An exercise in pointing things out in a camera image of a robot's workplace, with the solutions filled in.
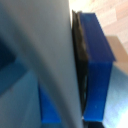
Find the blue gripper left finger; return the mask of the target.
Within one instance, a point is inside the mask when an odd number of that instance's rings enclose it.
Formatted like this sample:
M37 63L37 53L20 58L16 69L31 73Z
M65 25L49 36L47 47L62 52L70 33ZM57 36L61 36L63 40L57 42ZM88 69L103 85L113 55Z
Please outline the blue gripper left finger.
M40 101L40 112L41 112L41 121L43 124L53 124L53 123L60 123L61 118L57 109L52 102L50 96L42 88L39 84L38 86L39 91L39 101Z

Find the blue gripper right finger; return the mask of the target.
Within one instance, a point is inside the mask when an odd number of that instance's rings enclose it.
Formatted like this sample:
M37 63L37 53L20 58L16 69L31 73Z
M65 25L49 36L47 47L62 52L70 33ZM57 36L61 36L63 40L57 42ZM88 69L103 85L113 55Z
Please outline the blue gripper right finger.
M82 115L101 122L116 58L94 13L72 12L72 35Z

